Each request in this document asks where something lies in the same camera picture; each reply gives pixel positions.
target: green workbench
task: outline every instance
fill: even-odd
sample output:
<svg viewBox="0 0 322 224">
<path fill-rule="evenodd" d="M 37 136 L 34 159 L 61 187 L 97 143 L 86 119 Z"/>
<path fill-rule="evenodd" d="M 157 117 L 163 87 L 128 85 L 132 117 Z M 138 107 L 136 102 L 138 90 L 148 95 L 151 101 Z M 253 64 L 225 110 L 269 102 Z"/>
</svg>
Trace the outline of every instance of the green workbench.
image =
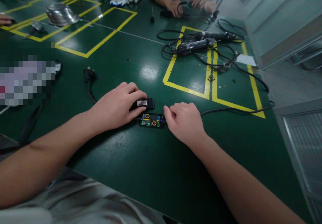
<svg viewBox="0 0 322 224">
<path fill-rule="evenodd" d="M 24 37 L 31 29 L 31 18 L 47 23 L 43 16 L 45 6 L 63 1 L 70 3 L 84 21 L 65 30 L 44 25 L 48 34 Z M 150 23 L 151 6 L 154 24 Z M 161 46 L 166 42 L 156 37 L 160 29 L 193 32 L 204 29 L 205 22 L 161 18 L 162 8 L 151 0 L 124 9 L 111 9 L 107 0 L 0 0 L 1 12 L 9 11 L 18 23 L 24 22 L 0 29 L 3 62 L 37 55 L 38 60 L 56 58 L 63 63 L 51 99 L 29 140 L 92 107 L 83 85 L 82 70 L 88 66 L 97 73 L 91 86 L 97 99 L 121 82 L 135 82 L 155 100 L 155 113 L 163 113 L 163 105 L 176 102 L 193 102 L 200 112 L 225 106 L 256 110 L 270 104 L 263 86 L 236 69 L 217 75 L 194 56 L 161 56 Z M 221 32 L 215 24 L 209 31 Z M 179 34 L 164 36 L 175 38 Z M 55 45 L 51 42 L 56 43 L 56 49 L 51 48 Z M 231 46 L 244 54 L 253 54 L 248 39 L 243 45 Z M 222 63 L 214 53 L 204 54 L 203 59 Z M 240 66 L 251 71 L 246 65 Z M 213 82 L 207 80 L 209 75 L 214 76 Z M 39 100 L 35 100 L 3 113 L 0 133 L 17 140 L 38 104 Z M 312 222 L 272 109 L 257 115 L 225 111 L 207 114 L 202 119 L 205 131 L 230 156 L 303 220 Z M 203 164 L 167 126 L 150 129 L 130 123 L 103 133 L 86 143 L 68 166 L 182 223 L 234 221 Z"/>
</svg>

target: finger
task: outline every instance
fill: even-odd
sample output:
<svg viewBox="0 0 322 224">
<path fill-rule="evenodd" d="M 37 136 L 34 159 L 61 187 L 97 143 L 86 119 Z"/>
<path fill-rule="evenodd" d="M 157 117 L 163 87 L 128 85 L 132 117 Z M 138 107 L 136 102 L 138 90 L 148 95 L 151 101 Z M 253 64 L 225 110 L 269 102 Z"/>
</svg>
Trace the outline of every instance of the finger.
<svg viewBox="0 0 322 224">
<path fill-rule="evenodd" d="M 172 9 L 172 10 L 171 10 L 171 13 L 173 14 L 173 17 L 175 17 L 175 18 L 176 18 L 176 15 L 175 15 L 175 11 L 174 11 L 174 9 Z"/>
<path fill-rule="evenodd" d="M 206 0 L 204 0 L 203 2 L 202 2 L 202 4 L 200 5 L 200 8 L 202 9 L 202 8 L 204 8 L 205 6 L 206 6 Z"/>
<path fill-rule="evenodd" d="M 135 119 L 137 116 L 139 116 L 146 109 L 147 109 L 146 107 L 138 107 L 138 108 L 134 109 L 133 111 L 130 111 L 128 113 L 129 120 L 131 121 L 131 120 Z"/>
<path fill-rule="evenodd" d="M 133 104 L 133 102 L 137 101 L 140 98 L 147 98 L 147 94 L 141 90 L 137 90 L 130 94 L 130 101 Z"/>
<path fill-rule="evenodd" d="M 131 82 L 127 86 L 125 86 L 124 89 L 128 93 L 132 93 L 132 92 L 137 91 L 138 90 L 138 87 L 136 86 L 136 84 L 134 82 Z"/>
<path fill-rule="evenodd" d="M 10 20 L 0 20 L 0 25 L 7 25 L 7 24 L 11 24 Z"/>
<path fill-rule="evenodd" d="M 170 107 L 170 111 L 177 115 L 179 110 L 179 103 L 175 103 L 173 106 Z"/>
<path fill-rule="evenodd" d="M 192 2 L 191 6 L 192 6 L 193 8 L 195 8 L 195 7 L 196 7 L 196 5 L 199 3 L 199 1 L 200 1 L 200 0 L 194 0 L 194 1 Z"/>
<path fill-rule="evenodd" d="M 12 20 L 13 18 L 8 15 L 0 14 L 0 19 L 2 20 Z"/>
<path fill-rule="evenodd" d="M 115 89 L 120 89 L 120 88 L 123 88 L 125 86 L 127 86 L 127 83 L 126 82 L 123 82 L 120 85 L 118 85 Z"/>
<path fill-rule="evenodd" d="M 183 7 L 182 7 L 182 5 L 180 5 L 179 11 L 180 11 L 180 14 L 183 15 Z"/>
<path fill-rule="evenodd" d="M 165 120 L 167 120 L 169 129 L 171 129 L 176 125 L 176 120 L 174 119 L 171 110 L 167 106 L 163 106 L 163 110 L 164 110 Z"/>
<path fill-rule="evenodd" d="M 174 8 L 174 13 L 176 15 L 176 18 L 179 18 L 178 7 Z"/>
<path fill-rule="evenodd" d="M 198 8 L 201 8 L 201 5 L 205 3 L 205 0 L 200 0 L 199 3 L 198 3 Z"/>
</svg>

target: small tool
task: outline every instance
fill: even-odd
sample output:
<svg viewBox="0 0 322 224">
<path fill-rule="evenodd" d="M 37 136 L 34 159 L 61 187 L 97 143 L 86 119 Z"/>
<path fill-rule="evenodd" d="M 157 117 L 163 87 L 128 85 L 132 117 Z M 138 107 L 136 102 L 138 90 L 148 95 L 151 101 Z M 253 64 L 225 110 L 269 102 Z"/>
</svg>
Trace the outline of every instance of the small tool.
<svg viewBox="0 0 322 224">
<path fill-rule="evenodd" d="M 45 31 L 45 28 L 37 21 L 34 21 L 31 27 L 32 27 L 32 30 L 28 34 L 26 34 L 27 37 L 34 34 L 36 31 L 40 33 Z"/>
<path fill-rule="evenodd" d="M 151 22 L 151 23 L 154 23 L 153 6 L 152 6 L 152 13 L 151 13 L 150 22 Z"/>
</svg>

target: black connector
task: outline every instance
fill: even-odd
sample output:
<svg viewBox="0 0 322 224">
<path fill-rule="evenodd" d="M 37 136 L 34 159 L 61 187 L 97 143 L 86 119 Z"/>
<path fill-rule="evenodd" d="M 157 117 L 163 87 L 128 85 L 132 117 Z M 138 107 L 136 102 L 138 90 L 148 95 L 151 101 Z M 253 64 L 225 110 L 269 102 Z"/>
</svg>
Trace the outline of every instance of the black connector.
<svg viewBox="0 0 322 224">
<path fill-rule="evenodd" d="M 84 83 L 85 90 L 86 90 L 87 94 L 89 95 L 89 97 L 92 99 L 92 101 L 94 103 L 97 103 L 97 100 L 95 99 L 92 92 L 88 89 L 88 86 L 87 86 L 88 81 L 91 81 L 96 76 L 94 70 L 91 70 L 90 67 L 87 67 L 87 69 L 83 70 L 83 76 L 84 76 L 83 83 Z"/>
<path fill-rule="evenodd" d="M 95 72 L 94 70 L 91 70 L 90 67 L 87 67 L 87 69 L 83 70 L 83 76 L 84 76 L 83 82 L 87 83 L 88 81 L 91 81 L 92 79 L 95 78 Z"/>
</svg>

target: white paper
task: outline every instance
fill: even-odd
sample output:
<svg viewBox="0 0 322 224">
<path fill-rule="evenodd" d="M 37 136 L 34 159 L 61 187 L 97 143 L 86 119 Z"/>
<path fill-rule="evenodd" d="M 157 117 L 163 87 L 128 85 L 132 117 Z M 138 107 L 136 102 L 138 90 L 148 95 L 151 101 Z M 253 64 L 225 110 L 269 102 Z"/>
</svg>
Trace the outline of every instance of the white paper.
<svg viewBox="0 0 322 224">
<path fill-rule="evenodd" d="M 247 56 L 247 55 L 243 55 L 241 54 L 238 58 L 237 58 L 237 62 L 239 63 L 243 63 L 246 65 L 251 65 L 251 66 L 256 66 L 256 63 L 254 61 L 254 57 L 252 56 Z"/>
</svg>

